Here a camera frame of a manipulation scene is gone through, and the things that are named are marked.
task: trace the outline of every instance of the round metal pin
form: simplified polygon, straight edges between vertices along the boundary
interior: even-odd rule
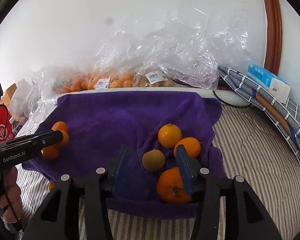
[[[98,174],[103,174],[103,173],[105,173],[106,172],[106,169],[105,168],[97,168],[97,170],[96,170],[96,173],[98,173]]]
[[[207,169],[207,168],[201,168],[200,169],[200,173],[202,173],[202,174],[209,174],[209,169]]]
[[[66,181],[66,180],[68,180],[70,178],[70,176],[68,175],[68,174],[63,174],[62,176],[61,176],[61,180],[62,181]]]
[[[235,180],[236,180],[237,182],[244,182],[244,178],[243,178],[242,176],[236,176],[236,177],[235,177]]]

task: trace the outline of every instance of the white price label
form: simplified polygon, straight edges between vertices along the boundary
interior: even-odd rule
[[[100,78],[98,83],[94,86],[94,88],[108,88],[109,82],[110,78]]]
[[[166,75],[162,71],[152,71],[145,76],[149,80],[151,85],[159,81],[168,81]]]

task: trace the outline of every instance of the wall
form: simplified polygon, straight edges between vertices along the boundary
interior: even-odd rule
[[[266,46],[263,0],[20,0],[0,25],[2,88],[28,76],[28,69],[79,66],[82,59],[93,61],[104,38],[122,24],[124,16],[134,15],[142,26],[134,31],[147,33],[162,27],[169,18],[167,12],[184,3],[191,3],[192,11],[197,8],[222,16],[214,27],[220,27],[221,31],[227,31],[226,27],[235,29],[234,35],[227,35],[230,41],[238,42],[236,34],[248,31],[247,48],[255,55],[256,63],[263,65]],[[227,26],[225,22],[230,21],[232,25]],[[238,66],[242,72],[246,68],[246,63]]]
[[[279,76],[290,85],[290,97],[300,105],[300,17],[286,0],[282,14],[282,56]]]

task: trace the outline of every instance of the purple towel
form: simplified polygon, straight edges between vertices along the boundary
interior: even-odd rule
[[[69,144],[54,161],[39,157],[22,164],[24,169],[42,173],[49,180],[63,174],[87,175],[117,156],[122,144],[136,154],[121,171],[115,198],[107,200],[109,209],[142,217],[184,219],[195,217],[196,204],[164,204],[156,193],[160,174],[176,167],[172,149],[159,144],[160,127],[172,123],[180,127],[183,138],[195,137],[202,142],[200,159],[217,177],[226,177],[222,154],[212,147],[215,136],[212,125],[221,115],[216,99],[201,98],[197,93],[173,91],[124,91],[65,95],[58,107],[39,126],[51,129],[64,121],[69,127]],[[162,171],[150,173],[141,163],[142,155],[159,149],[166,158]]]

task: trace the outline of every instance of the human hand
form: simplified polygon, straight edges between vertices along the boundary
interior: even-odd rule
[[[21,201],[21,189],[17,185],[17,175],[18,170],[16,167],[12,167],[8,173],[4,176],[4,186],[6,188],[6,192],[8,195],[8,198],[11,202],[11,206],[16,213],[17,217],[21,217],[22,213],[22,201]],[[5,195],[2,195],[0,197],[0,207],[4,208],[8,206],[8,201],[5,197]],[[3,214],[3,219],[8,223],[14,223],[16,222],[16,218],[13,215],[11,208],[8,207],[7,210]]]

